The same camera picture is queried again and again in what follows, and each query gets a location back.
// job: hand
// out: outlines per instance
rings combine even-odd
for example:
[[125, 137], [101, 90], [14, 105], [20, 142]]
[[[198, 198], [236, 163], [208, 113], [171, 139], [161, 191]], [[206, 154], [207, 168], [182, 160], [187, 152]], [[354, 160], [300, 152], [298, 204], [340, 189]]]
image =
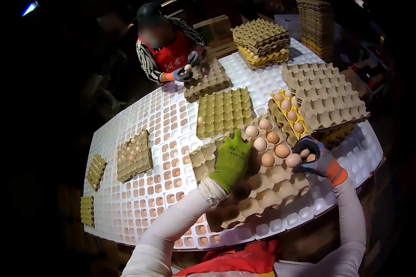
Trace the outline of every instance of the hand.
[[215, 180], [227, 193], [244, 176], [251, 153], [251, 141], [245, 143], [239, 130], [234, 138], [225, 137], [224, 144], [217, 149], [215, 170], [209, 177]]
[[191, 70], [185, 72], [184, 66], [178, 68], [172, 72], [172, 77], [176, 81], [189, 81], [193, 77], [193, 73]]
[[312, 172], [327, 177], [333, 187], [342, 184], [348, 177], [347, 171], [338, 164], [322, 142], [316, 141], [312, 136], [304, 136], [294, 145], [293, 153], [300, 154], [304, 149], [308, 149], [311, 154], [315, 154], [316, 159], [295, 166], [293, 172]]
[[188, 64], [191, 66], [196, 66], [200, 63], [200, 54], [197, 51], [191, 51], [188, 55]]

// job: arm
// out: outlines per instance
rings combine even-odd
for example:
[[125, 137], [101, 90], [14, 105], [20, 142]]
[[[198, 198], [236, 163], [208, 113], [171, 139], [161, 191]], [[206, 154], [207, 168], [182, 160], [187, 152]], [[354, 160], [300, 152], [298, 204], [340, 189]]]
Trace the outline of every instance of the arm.
[[211, 178], [203, 180], [194, 191], [151, 224], [134, 249], [122, 276], [171, 276], [174, 242], [226, 196], [227, 193]]

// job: white plastic egg tray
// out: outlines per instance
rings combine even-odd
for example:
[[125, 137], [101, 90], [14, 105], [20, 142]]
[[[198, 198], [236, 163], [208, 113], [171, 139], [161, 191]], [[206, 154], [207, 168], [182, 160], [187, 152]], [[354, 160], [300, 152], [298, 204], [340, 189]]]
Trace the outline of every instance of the white plastic egg tray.
[[[323, 62], [294, 39], [289, 49], [288, 63]], [[288, 89], [282, 80], [283, 65], [250, 71], [237, 53], [219, 62], [233, 89], [248, 87], [254, 117], [266, 113], [270, 93]], [[136, 245], [157, 216], [196, 188], [188, 153], [210, 141], [210, 138], [201, 141], [196, 136], [197, 109], [198, 103], [186, 102], [183, 84], [171, 82], [132, 104], [94, 133], [87, 164], [94, 154], [100, 154], [108, 164], [97, 192], [83, 178], [83, 196], [94, 196], [95, 228], [85, 226], [85, 232]], [[153, 168], [122, 184], [116, 180], [116, 149], [141, 128], [150, 132]], [[332, 154], [348, 171], [355, 187], [369, 177], [383, 157], [376, 134], [367, 121], [359, 123]], [[176, 241], [174, 248], [209, 249], [234, 245], [276, 235], [313, 219], [331, 208], [336, 198], [327, 179], [313, 174], [307, 178], [311, 189], [303, 197], [282, 208], [271, 209], [265, 216], [255, 217], [242, 226], [213, 233], [203, 215]]]

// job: black and white striped sleeve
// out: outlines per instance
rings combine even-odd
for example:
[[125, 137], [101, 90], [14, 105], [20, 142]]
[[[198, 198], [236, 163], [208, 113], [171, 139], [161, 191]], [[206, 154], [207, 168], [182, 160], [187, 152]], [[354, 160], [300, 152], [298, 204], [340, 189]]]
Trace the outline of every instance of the black and white striped sleeve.
[[204, 38], [196, 31], [192, 26], [177, 17], [168, 18], [176, 27], [182, 32], [183, 36], [193, 44], [193, 48], [196, 45], [205, 46]]
[[160, 75], [162, 71], [157, 67], [156, 61], [153, 58], [153, 54], [139, 39], [136, 43], [137, 56], [139, 57], [140, 65], [145, 72], [148, 79], [156, 82], [160, 81]]

